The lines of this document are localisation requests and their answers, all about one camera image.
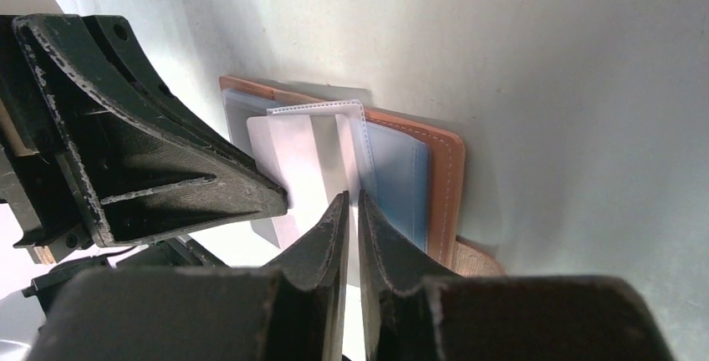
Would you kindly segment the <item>silver card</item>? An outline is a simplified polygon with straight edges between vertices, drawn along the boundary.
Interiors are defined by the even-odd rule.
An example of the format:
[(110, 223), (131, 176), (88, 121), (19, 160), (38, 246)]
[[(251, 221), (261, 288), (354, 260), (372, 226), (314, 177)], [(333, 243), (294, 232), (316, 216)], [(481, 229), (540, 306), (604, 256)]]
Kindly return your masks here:
[(287, 213), (271, 219), (281, 249), (310, 230), (338, 194), (360, 188), (345, 116), (257, 116), (247, 120), (247, 131), (258, 170), (287, 192)]

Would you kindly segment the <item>tan leather card holder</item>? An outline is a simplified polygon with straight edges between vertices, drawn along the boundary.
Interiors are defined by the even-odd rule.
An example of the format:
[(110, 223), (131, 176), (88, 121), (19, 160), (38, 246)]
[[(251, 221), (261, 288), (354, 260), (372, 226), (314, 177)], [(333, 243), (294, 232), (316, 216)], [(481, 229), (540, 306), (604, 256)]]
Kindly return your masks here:
[(354, 99), (317, 99), (253, 81), (219, 79), (232, 143), (251, 154), (247, 119), (266, 114), (352, 116), (369, 166), (363, 187), (389, 222), (429, 257), (464, 277), (501, 276), (503, 268), (457, 233), (466, 149), (455, 133), (366, 109)]

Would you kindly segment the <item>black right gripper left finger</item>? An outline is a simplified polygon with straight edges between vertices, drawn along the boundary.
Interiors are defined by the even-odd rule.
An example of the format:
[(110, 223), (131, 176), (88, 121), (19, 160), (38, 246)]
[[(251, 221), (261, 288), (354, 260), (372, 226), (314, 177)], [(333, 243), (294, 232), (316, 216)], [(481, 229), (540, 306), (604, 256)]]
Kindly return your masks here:
[(60, 291), (31, 360), (338, 360), (349, 194), (259, 268), (92, 268)]

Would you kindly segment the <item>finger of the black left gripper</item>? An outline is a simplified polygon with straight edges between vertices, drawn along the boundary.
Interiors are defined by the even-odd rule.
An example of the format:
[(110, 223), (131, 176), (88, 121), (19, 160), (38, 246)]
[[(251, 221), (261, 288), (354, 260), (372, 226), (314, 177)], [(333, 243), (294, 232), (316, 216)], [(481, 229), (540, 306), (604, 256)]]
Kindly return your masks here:
[(125, 18), (71, 14), (1, 18), (1, 200), (38, 264), (288, 207), (171, 93)]

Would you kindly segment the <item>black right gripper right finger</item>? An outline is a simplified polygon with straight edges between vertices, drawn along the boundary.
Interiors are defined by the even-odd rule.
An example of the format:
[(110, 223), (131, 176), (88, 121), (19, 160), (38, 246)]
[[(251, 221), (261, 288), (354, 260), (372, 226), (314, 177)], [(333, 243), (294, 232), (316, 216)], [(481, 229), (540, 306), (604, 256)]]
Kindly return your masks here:
[(358, 200), (369, 360), (670, 360), (641, 295), (607, 276), (461, 277)]

